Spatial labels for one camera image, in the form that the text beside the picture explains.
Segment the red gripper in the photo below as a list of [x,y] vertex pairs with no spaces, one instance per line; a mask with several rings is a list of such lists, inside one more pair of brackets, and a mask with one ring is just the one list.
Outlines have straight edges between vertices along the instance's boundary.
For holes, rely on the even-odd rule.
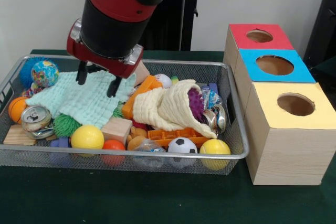
[[143,47],[136,45],[131,53],[123,59],[112,59],[92,52],[80,38],[80,28],[72,28],[67,39],[67,52],[80,60],[76,81],[85,84],[87,78],[87,62],[91,62],[117,76],[107,89],[107,97],[115,97],[122,78],[128,78],[137,68],[142,59]]

